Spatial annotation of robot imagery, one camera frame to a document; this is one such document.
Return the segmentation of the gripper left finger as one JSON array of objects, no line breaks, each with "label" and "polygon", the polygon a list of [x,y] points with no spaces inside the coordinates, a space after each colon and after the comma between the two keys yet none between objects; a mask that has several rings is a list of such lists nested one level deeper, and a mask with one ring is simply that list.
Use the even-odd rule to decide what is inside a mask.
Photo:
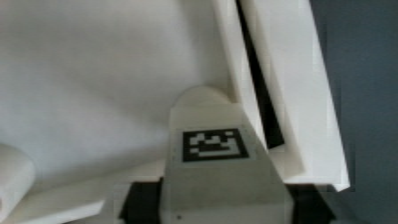
[{"label": "gripper left finger", "polygon": [[119,184],[110,198],[112,224],[161,224],[160,196],[163,179]]}]

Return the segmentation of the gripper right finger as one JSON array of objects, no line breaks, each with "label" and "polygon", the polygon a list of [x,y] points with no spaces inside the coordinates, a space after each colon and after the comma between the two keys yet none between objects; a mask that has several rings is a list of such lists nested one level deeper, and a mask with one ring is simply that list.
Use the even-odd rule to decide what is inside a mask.
[{"label": "gripper right finger", "polygon": [[293,199],[291,224],[330,224],[335,214],[321,194],[334,191],[334,187],[305,183],[287,184],[286,188]]}]

